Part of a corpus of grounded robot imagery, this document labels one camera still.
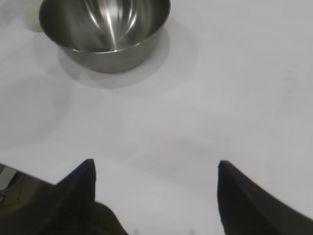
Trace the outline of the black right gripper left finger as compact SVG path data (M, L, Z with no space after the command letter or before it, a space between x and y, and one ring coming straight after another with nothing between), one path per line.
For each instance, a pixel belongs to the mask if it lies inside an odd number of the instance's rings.
M44 196L36 235L125 235L113 211L95 201L96 170L83 161Z

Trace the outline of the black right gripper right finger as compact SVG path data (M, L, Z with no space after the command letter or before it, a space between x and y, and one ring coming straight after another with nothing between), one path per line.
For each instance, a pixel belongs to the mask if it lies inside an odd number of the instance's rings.
M313 221L273 197L229 161L218 166L217 201L227 235L311 235Z

